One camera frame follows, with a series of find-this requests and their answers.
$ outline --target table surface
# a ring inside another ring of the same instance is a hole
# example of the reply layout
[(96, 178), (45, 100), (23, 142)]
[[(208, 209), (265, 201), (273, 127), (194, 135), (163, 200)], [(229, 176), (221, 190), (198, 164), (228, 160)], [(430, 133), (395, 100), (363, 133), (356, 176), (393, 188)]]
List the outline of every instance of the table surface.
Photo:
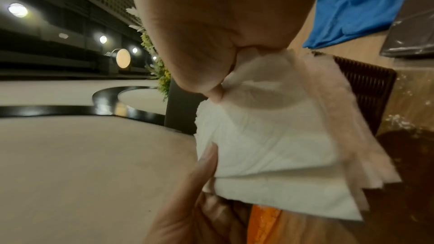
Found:
[[(298, 55), (312, 28), (314, 9), (290, 48)], [(434, 243), (434, 60), (379, 56), (387, 33), (376, 33), (321, 52), (393, 68), (398, 78), (377, 138), (403, 183), (366, 191), (371, 211), (364, 223), (324, 219), (283, 211), (267, 244), (425, 244)]]

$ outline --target black curved stripe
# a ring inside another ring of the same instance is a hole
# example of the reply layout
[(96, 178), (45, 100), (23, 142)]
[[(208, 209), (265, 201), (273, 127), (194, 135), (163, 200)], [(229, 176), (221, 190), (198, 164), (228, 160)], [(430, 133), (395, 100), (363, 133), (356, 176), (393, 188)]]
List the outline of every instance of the black curved stripe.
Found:
[(0, 106), (0, 118), (40, 116), (116, 116), (164, 126), (165, 116), (137, 110), (119, 100), (119, 95), (136, 89), (155, 89), (148, 86), (113, 87), (92, 95), (93, 106)]

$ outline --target blue cloth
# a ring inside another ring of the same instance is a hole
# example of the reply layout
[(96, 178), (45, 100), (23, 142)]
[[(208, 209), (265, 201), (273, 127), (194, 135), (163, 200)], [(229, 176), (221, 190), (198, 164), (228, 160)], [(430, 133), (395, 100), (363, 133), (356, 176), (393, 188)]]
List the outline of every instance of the blue cloth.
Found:
[(404, 0), (317, 0), (315, 20), (303, 47), (335, 45), (386, 30)]

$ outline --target flower arrangement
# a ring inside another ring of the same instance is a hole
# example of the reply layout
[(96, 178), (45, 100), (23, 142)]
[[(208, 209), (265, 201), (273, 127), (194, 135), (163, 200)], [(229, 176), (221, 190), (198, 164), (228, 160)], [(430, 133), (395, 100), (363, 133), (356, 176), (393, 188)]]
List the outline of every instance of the flower arrangement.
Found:
[(141, 32), (142, 35), (142, 46), (145, 50), (152, 56), (153, 62), (150, 65), (145, 65), (149, 70), (153, 79), (158, 79), (158, 91), (164, 95), (163, 101), (169, 96), (170, 87), (170, 72), (164, 66), (163, 61), (159, 57), (157, 51), (155, 50), (154, 44), (152, 44), (151, 38), (148, 36), (145, 28), (143, 27), (142, 21), (140, 20), (139, 13), (136, 8), (128, 8), (127, 13), (132, 14), (136, 17), (136, 25), (129, 25), (129, 27)]

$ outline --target stack of tissue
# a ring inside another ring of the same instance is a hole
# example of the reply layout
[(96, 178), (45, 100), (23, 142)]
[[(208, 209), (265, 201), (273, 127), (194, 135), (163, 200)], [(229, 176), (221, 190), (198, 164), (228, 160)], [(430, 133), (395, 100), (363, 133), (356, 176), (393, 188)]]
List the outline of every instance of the stack of tissue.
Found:
[(205, 191), (362, 220), (369, 209), (362, 189), (400, 181), (331, 57), (248, 48), (222, 85), (222, 101), (197, 110), (198, 157), (210, 142), (218, 145), (215, 180)]

